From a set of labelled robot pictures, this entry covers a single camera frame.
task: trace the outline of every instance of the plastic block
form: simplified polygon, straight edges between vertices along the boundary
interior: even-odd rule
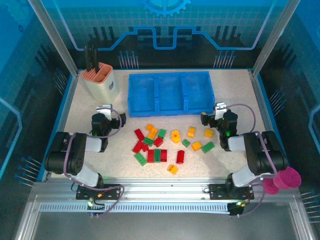
[[[176,164],[183,164],[185,160],[185,151],[180,150],[176,155]]]
[[[146,137],[146,138],[143,140],[143,142],[144,142],[145,144],[148,144],[150,147],[152,146],[152,144],[154,144],[154,141],[153,141],[152,139],[148,138],[148,137]]]
[[[182,141],[182,145],[187,148],[187,147],[189,147],[190,142],[187,139],[185,139],[185,140]]]
[[[151,164],[155,162],[155,150],[153,149],[148,150],[147,162]]]
[[[150,134],[148,136],[149,139],[153,140],[155,139],[156,135],[157,135],[158,129],[156,128],[152,128],[150,131]]]
[[[160,129],[158,133],[158,137],[164,139],[167,131],[164,129]]]
[[[212,114],[215,95],[208,71],[129,75],[130,117]]]
[[[142,141],[138,141],[134,146],[134,148],[132,149],[132,152],[134,152],[135,154],[139,153],[142,149],[143,144],[144,143]]]
[[[194,136],[195,136],[195,133],[196,133],[196,128],[193,127],[193,126],[189,127],[189,131],[187,133],[188,138],[192,138],[193,139]]]
[[[144,152],[146,152],[146,151],[148,151],[149,150],[149,147],[148,147],[148,145],[147,144],[145,144],[145,143],[142,143],[142,151],[144,151]]]
[[[198,151],[202,147],[202,145],[200,142],[197,141],[194,144],[192,144],[191,147],[192,147],[193,151]]]
[[[135,159],[138,160],[138,162],[141,164],[141,166],[144,166],[147,163],[147,159],[142,156],[142,154],[139,152],[136,155],[134,155]]]
[[[204,136],[207,138],[212,138],[214,136],[214,131],[208,128],[204,131]]]
[[[154,140],[153,144],[158,148],[164,143],[164,140],[161,137],[157,137],[156,140]]]
[[[148,124],[145,129],[150,132],[153,128],[154,126],[152,124]]]
[[[143,141],[145,139],[145,136],[143,135],[143,133],[139,128],[135,130],[134,133],[138,137],[139,141]]]
[[[166,149],[161,149],[161,162],[166,162],[167,161],[167,150]]]
[[[178,172],[178,168],[175,165],[170,165],[167,170],[172,174],[176,174]]]
[[[179,132],[178,130],[172,131],[171,140],[172,140],[172,142],[174,142],[175,144],[177,144],[177,143],[180,142],[180,132]]]
[[[160,163],[161,162],[161,149],[154,150],[154,162]]]
[[[209,152],[214,147],[215,147],[214,143],[210,141],[206,145],[202,146],[201,150],[202,150],[203,153],[206,154],[207,152]]]

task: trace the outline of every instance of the pink container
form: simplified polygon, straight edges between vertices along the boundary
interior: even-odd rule
[[[274,180],[266,178],[262,181],[265,192],[270,195],[276,195],[279,192],[279,188],[274,184]]]
[[[301,185],[301,176],[292,167],[287,167],[283,171],[279,171],[273,179],[273,183],[279,189],[293,189]]]

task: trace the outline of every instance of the gear logo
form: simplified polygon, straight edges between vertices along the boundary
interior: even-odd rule
[[[191,3],[191,0],[142,0],[141,3],[144,9],[150,11],[151,14],[155,14],[157,17],[162,15],[166,17],[170,15],[179,14],[180,10],[185,10],[186,5]]]

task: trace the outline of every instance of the white table surface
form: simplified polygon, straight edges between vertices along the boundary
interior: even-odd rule
[[[118,112],[126,112],[125,126],[118,134],[108,139],[108,146],[103,153],[86,152],[85,162],[103,177],[113,178],[172,178],[172,177],[226,177],[242,168],[246,163],[244,152],[226,152],[220,147],[219,133],[214,129],[213,138],[204,137],[205,129],[209,126],[201,124],[200,115],[157,116],[157,117],[129,117],[128,111],[128,79],[129,74],[136,73],[164,73],[164,72],[195,72],[197,70],[115,70],[115,76],[120,93],[112,103]],[[243,103],[251,106],[256,114],[255,129],[263,132],[265,127],[258,108],[258,103],[249,78],[248,71],[240,70],[199,70],[209,71],[216,102],[225,102],[227,105]],[[65,132],[89,133],[91,130],[91,117],[96,112],[96,107],[101,106],[90,95],[83,79],[79,79],[71,103]],[[253,125],[253,116],[246,107],[233,107],[232,111],[238,114],[238,134],[248,132]],[[147,124],[154,125],[157,129],[167,130],[164,143],[160,149],[168,150],[167,162],[147,163],[141,166],[134,157],[133,147],[138,141],[134,130],[141,129],[147,136]],[[190,126],[196,127],[194,138],[188,138]],[[201,150],[194,152],[191,145],[185,148],[181,143],[171,141],[171,132],[179,130],[181,141],[188,139],[191,143],[201,142],[202,145],[212,141],[215,148],[204,154]],[[185,151],[184,163],[176,164],[177,152]],[[169,165],[176,165],[176,175],[167,171]],[[61,177],[52,174],[53,178]]]

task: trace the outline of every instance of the blue plastic tray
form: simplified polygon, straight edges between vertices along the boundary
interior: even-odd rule
[[[130,74],[130,117],[211,114],[215,105],[208,71]]]

